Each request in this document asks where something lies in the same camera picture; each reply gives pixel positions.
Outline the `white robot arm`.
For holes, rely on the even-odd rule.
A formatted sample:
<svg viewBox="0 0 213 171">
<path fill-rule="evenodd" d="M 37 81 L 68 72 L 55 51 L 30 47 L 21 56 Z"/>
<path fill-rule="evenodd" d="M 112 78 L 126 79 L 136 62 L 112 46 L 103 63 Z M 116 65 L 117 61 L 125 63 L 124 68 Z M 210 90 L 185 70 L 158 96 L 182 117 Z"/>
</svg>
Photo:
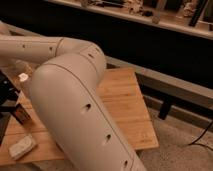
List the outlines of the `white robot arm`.
<svg viewBox="0 0 213 171">
<path fill-rule="evenodd" d="M 78 171 L 147 171 L 96 92 L 106 57 L 93 42 L 17 36 L 0 21 L 0 70 L 27 82 L 37 116 Z"/>
</svg>

